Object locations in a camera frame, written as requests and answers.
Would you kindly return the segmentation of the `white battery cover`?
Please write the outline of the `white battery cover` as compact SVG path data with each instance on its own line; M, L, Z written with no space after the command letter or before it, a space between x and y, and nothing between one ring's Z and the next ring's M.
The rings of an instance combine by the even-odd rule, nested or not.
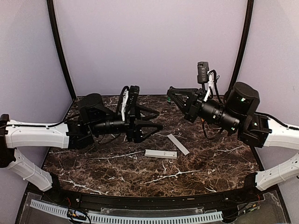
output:
M172 134L167 135L167 138L181 151L182 154L188 155L189 150Z

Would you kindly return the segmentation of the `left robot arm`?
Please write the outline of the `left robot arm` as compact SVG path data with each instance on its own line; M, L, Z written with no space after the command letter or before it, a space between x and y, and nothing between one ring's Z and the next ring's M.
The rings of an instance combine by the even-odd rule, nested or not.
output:
M0 117L0 166L46 192L55 203L63 203L66 193L58 178L26 158L19 147L57 147L83 149L92 145L95 137L125 133L128 142L140 143L161 131L163 126L153 123L159 112L137 104L137 93L123 93L117 111L104 106L102 96L92 93L78 102L78 120L56 124L23 123Z

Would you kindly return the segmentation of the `white remote control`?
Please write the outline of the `white remote control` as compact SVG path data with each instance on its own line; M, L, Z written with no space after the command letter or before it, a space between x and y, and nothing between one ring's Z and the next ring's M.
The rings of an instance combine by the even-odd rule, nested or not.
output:
M177 159L177 152L146 149L144 156L152 157L152 158L162 158L162 159Z

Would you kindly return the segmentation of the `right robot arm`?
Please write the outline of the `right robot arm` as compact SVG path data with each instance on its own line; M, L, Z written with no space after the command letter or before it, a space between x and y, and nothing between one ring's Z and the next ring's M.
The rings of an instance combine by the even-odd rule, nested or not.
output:
M239 141L250 147L299 148L299 128L278 121L264 113L256 112L259 93L249 85L237 82L225 104L209 99L202 89L177 89L170 87L168 97L184 118L194 122L197 117L217 125L229 135L237 133Z

